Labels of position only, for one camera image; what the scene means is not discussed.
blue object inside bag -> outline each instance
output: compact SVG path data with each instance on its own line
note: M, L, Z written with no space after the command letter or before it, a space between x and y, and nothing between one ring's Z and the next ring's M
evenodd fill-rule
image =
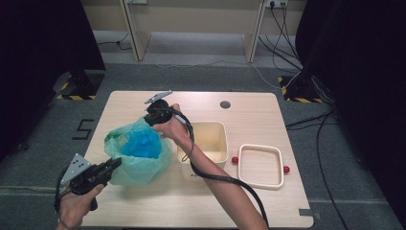
M169 140L160 138L144 118L111 130L104 138L104 151L122 165L111 177L115 185L146 185L170 165Z

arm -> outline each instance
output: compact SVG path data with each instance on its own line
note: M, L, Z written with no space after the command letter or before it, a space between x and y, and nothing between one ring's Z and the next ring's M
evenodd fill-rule
M172 107L180 110L178 104L174 104ZM191 151L192 140L185 127L174 117L167 123L155 125L153 128L156 131L161 131L162 137L172 139L185 152ZM210 160L197 145L194 145L190 159L203 173L229 176ZM262 216L241 187L224 181L204 180L238 229L268 229Z
M90 203L104 188L102 184L96 186L85 195L69 193L60 199L59 223L56 230L79 229L82 219L90 210Z

person's left hand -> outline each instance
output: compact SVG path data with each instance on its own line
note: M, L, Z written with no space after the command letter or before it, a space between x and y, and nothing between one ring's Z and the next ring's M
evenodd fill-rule
M104 188L102 184L96 186L85 195L69 193L60 199L59 219L66 226L77 229L81 226L82 219L90 211L90 203Z

hand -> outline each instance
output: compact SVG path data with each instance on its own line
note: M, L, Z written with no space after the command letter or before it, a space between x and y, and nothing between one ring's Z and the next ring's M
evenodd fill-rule
M180 112L180 106L179 104L175 103L171 106L173 109L177 110ZM188 131L186 127L180 123L175 116L172 116L172 118L163 124L157 124L152 127L155 131L160 131L163 134L161 135L161 138L170 138L172 139L177 145L181 140L190 140Z
M85 195L75 195L69 193L60 199L59 218L70 229L78 229L81 226L82 219L90 211L90 203L104 188L102 184L96 186L93 190ZM65 226L59 225L57 229L66 229Z

forearm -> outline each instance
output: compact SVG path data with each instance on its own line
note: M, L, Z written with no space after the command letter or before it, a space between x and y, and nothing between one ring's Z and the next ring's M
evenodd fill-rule
M190 139L178 141L177 144L185 152L192 149ZM230 176L209 159L197 145L194 145L190 159L203 173ZM205 182L238 229L267 229L262 216L240 186L211 179L205 179Z

